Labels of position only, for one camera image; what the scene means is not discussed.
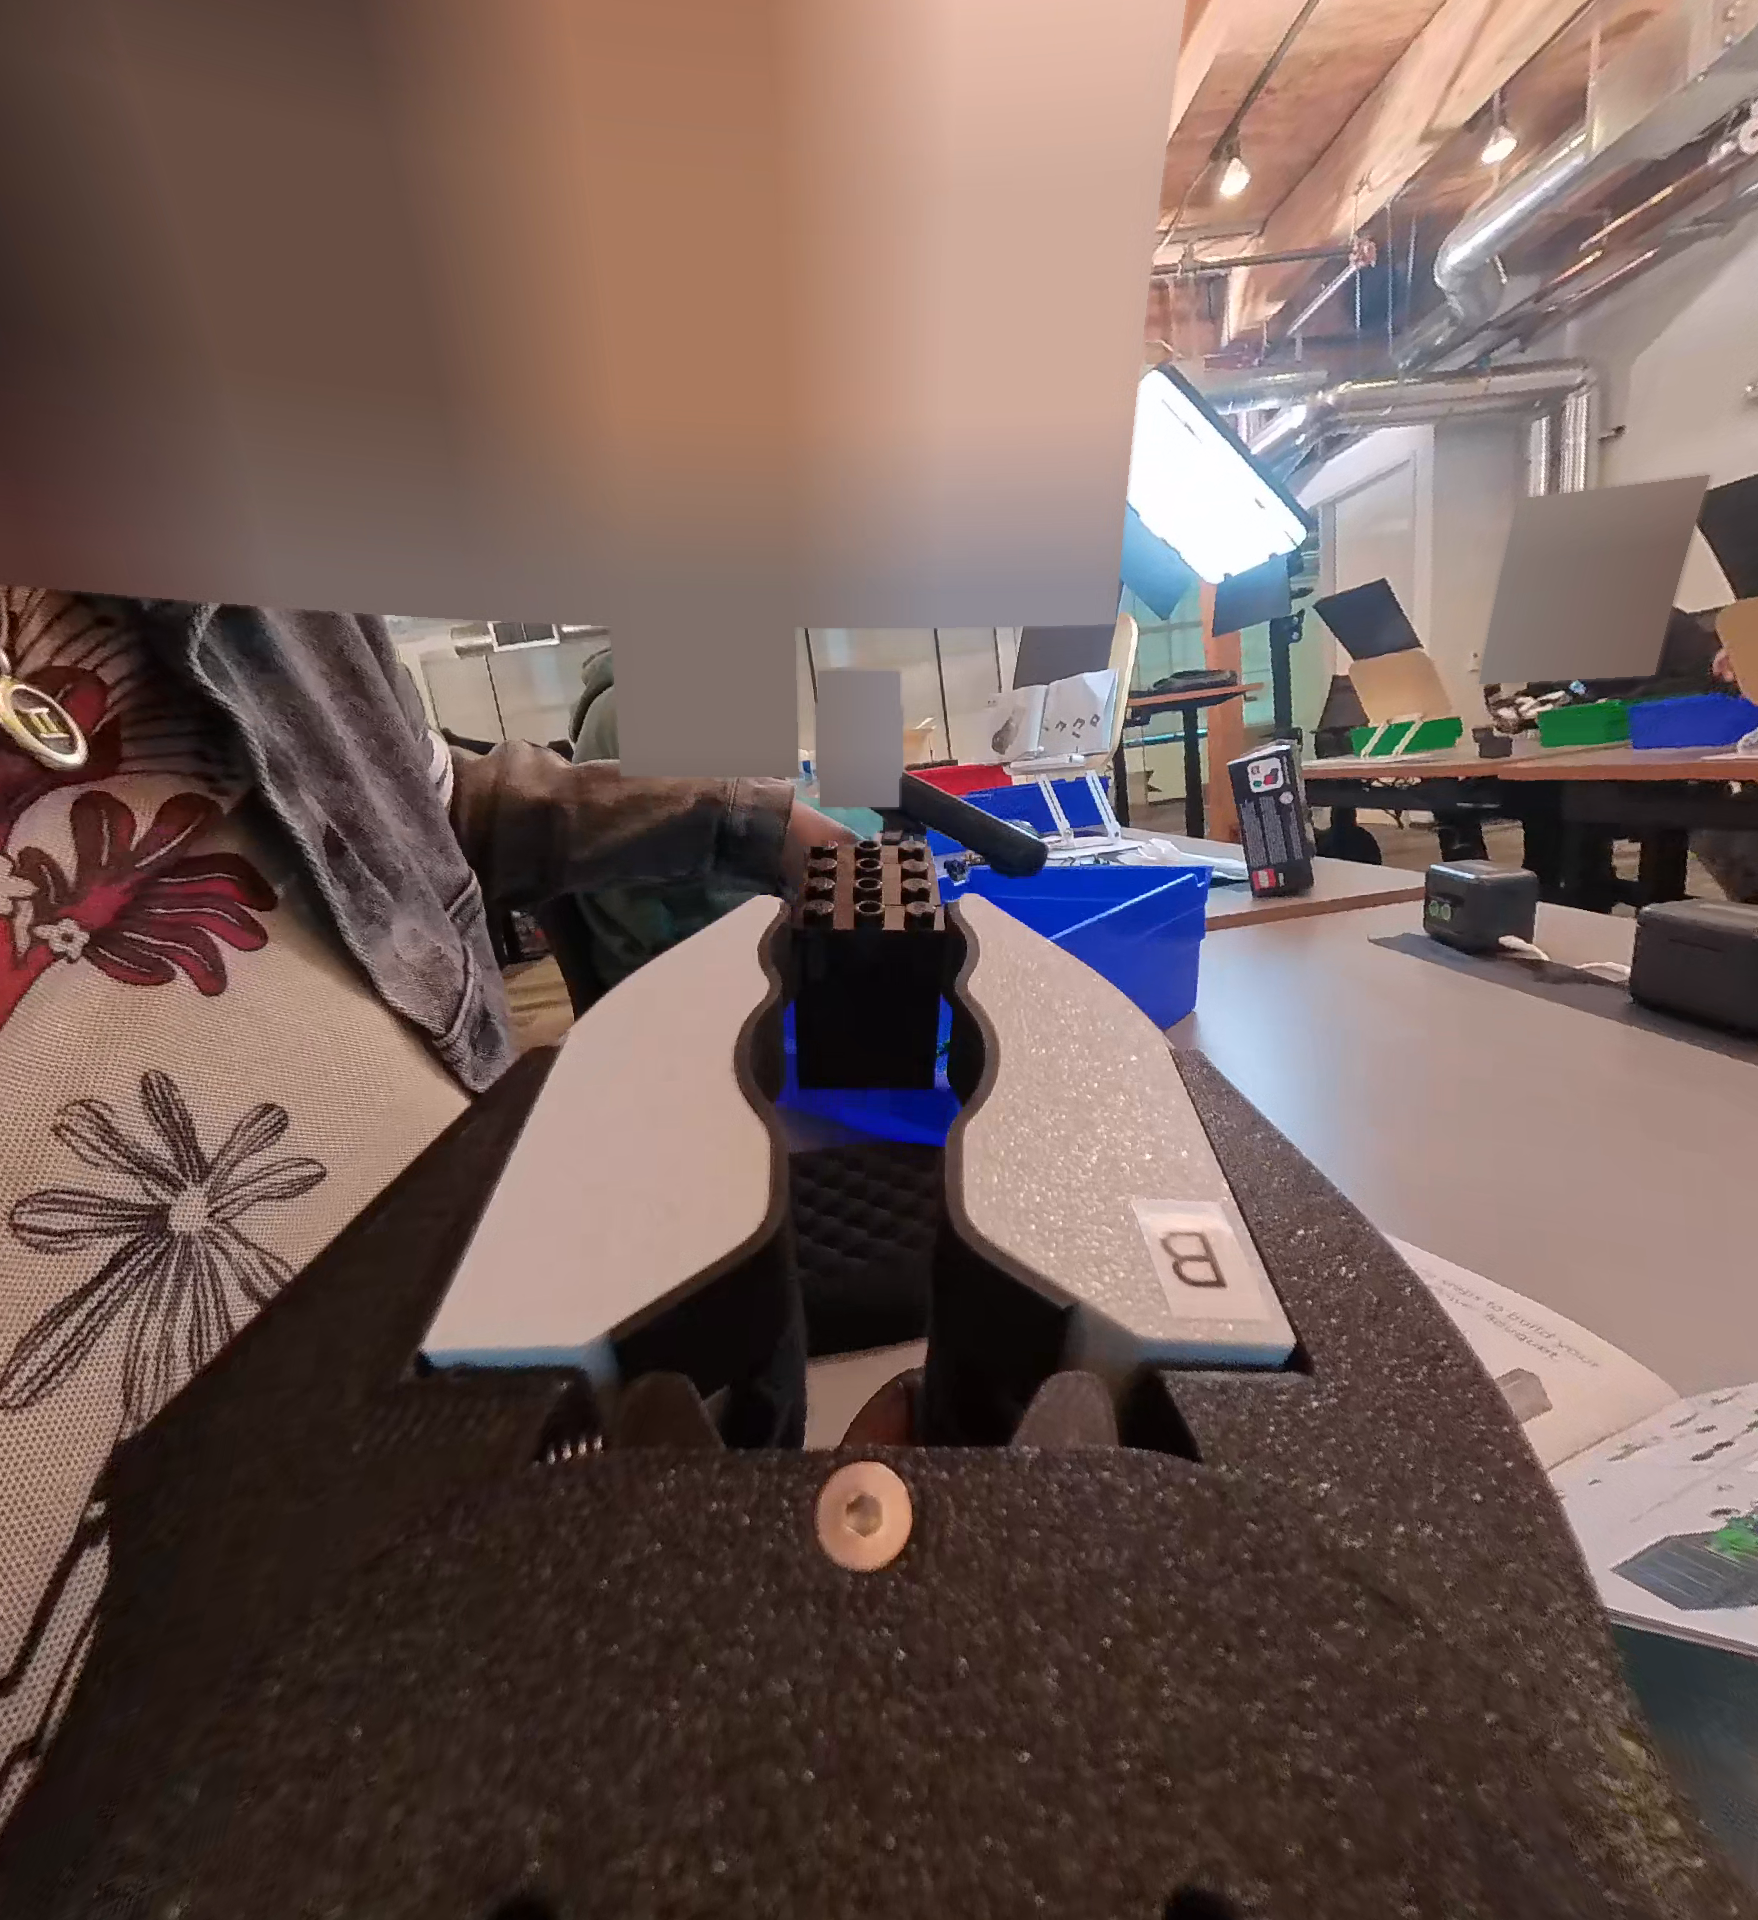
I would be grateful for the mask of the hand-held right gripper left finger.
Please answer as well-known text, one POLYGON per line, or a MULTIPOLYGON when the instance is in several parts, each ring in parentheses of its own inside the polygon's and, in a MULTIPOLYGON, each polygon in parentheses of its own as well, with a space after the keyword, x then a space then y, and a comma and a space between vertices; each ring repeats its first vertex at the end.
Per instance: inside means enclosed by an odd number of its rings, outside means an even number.
POLYGON ((621 1344, 768 1241, 774 1128, 749 1042, 778 1009, 778 925, 778 899, 749 899, 578 1017, 425 1360, 618 1373, 621 1344))

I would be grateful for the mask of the black lego block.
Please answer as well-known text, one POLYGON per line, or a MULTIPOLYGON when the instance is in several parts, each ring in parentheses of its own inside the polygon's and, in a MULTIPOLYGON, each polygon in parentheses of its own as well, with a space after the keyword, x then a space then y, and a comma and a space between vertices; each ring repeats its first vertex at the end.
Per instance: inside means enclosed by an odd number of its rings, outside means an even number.
POLYGON ((947 959, 923 839, 887 830, 815 850, 790 925, 799 1088, 933 1091, 947 959))

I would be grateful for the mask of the person's left forearm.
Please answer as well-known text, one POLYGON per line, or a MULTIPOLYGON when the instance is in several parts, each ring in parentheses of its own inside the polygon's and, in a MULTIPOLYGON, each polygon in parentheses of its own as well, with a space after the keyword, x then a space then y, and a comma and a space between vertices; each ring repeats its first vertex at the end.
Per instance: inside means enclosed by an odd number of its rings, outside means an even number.
POLYGON ((474 752, 433 737, 433 774, 486 909, 574 899, 583 953, 618 984, 744 899, 804 883, 815 851, 856 832, 790 780, 632 778, 513 740, 474 752))

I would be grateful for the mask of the black lego set box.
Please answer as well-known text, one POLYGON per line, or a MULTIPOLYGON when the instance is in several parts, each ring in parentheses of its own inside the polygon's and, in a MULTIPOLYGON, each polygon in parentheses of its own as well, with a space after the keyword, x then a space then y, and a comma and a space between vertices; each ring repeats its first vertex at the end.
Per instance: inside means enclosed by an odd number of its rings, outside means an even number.
POLYGON ((1315 837, 1299 747, 1276 739, 1228 762, 1252 899, 1295 899, 1315 882, 1315 837))

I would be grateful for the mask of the white stand with booklet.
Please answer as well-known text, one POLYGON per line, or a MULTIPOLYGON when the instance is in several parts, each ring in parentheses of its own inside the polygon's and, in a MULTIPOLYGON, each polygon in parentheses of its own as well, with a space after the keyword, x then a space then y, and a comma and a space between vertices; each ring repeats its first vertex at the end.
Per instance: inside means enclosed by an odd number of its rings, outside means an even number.
MULTIPOLYGON (((989 758, 1004 764, 1014 780, 1066 770, 1107 776, 1115 756, 1119 710, 1122 694, 1112 667, 1070 673, 1045 685, 1012 687, 989 702, 989 758)), ((1054 850, 1054 858, 1078 863, 1115 860, 1127 848, 1122 830, 1105 842, 1045 842, 1054 850)))

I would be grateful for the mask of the large blue plastic bin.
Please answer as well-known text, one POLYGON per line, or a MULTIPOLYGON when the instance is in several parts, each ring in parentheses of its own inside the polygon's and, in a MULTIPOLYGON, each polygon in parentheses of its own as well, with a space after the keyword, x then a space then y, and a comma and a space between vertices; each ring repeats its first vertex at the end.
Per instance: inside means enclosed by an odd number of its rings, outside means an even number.
MULTIPOLYGON (((1085 863, 1037 878, 974 868, 939 880, 944 902, 983 898, 1063 949, 1127 995, 1158 1028, 1185 1018, 1198 999, 1199 949, 1212 871, 1203 863, 1085 863)), ((946 1080, 952 1014, 939 1010, 935 1076, 925 1090, 804 1090, 796 1080, 795 1021, 784 1021, 787 1085, 778 1098, 866 1139, 939 1144, 959 1112, 946 1080)))

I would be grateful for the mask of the studio light panel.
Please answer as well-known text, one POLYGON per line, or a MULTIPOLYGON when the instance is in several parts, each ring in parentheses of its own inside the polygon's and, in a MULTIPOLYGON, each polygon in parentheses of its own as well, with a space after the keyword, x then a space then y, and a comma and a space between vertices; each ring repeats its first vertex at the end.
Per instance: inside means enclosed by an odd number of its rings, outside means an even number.
POLYGON ((1291 558, 1309 534, 1286 487, 1173 368, 1138 383, 1126 505, 1208 586, 1291 558))

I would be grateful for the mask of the black board on stand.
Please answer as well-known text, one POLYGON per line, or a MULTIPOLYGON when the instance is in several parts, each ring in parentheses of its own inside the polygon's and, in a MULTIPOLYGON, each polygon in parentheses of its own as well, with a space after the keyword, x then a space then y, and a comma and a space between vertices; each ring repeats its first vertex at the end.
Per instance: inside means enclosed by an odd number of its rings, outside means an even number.
POLYGON ((1397 716, 1461 718, 1390 581, 1326 593, 1312 603, 1312 611, 1348 653, 1348 680, 1363 727, 1397 716))

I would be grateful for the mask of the small black label printer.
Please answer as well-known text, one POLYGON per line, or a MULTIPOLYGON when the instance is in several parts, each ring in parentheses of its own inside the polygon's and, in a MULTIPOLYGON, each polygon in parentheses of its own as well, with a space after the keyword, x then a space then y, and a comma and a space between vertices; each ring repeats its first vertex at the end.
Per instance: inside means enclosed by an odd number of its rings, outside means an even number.
POLYGON ((1518 953, 1534 946, 1538 875, 1489 860, 1448 860, 1424 873, 1422 930, 1469 954, 1518 953))

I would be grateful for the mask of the person's floral shirt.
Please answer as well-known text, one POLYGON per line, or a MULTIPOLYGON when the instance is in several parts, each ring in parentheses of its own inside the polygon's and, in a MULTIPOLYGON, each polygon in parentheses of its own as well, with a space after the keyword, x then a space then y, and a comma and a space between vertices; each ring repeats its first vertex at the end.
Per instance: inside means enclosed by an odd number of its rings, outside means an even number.
POLYGON ((479 1095, 341 944, 186 608, 0 586, 0 1833, 110 1463, 479 1095))

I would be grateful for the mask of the wooden desk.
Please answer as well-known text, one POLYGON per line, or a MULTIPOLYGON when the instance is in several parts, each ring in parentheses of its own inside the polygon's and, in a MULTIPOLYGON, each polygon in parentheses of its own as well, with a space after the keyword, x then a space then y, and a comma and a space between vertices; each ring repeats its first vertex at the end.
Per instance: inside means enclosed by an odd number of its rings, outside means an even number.
POLYGON ((1311 803, 1333 810, 1516 822, 1543 898, 1592 911, 1682 899, 1698 830, 1758 834, 1758 747, 1342 756, 1311 762, 1303 780, 1311 803))

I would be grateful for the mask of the grey board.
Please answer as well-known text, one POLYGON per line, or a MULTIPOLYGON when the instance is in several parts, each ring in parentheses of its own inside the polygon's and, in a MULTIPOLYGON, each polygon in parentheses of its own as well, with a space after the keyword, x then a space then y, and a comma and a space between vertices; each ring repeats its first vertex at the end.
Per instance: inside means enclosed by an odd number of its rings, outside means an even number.
POLYGON ((1482 684, 1652 677, 1705 494, 1707 476, 1696 475, 1520 498, 1482 684))

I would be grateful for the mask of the dark grey label printer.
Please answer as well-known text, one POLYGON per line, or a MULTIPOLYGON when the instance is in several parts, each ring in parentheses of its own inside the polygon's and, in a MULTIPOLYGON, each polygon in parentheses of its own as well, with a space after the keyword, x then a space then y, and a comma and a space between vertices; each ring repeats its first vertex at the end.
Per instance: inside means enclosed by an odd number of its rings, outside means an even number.
POLYGON ((1758 1038, 1758 906, 1647 904, 1635 917, 1630 993, 1652 1012, 1758 1038))

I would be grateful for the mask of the long blue plastic bin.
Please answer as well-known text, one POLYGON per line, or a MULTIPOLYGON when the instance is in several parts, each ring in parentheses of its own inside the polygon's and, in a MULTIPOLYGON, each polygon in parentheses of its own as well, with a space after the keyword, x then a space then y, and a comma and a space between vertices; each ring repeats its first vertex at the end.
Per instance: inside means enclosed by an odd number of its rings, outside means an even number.
POLYGON ((1758 733, 1758 705, 1738 694, 1686 694, 1627 703, 1635 751, 1734 749, 1758 733))

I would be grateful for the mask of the silver air duct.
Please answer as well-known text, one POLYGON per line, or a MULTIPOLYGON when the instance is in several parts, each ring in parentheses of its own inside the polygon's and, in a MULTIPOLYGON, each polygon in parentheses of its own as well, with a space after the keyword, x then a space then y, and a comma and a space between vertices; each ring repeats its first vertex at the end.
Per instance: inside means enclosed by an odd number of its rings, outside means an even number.
POLYGON ((1312 141, 1231 280, 1210 378, 1300 473, 1376 426, 1543 407, 1498 365, 1758 211, 1758 4, 1437 4, 1312 141))

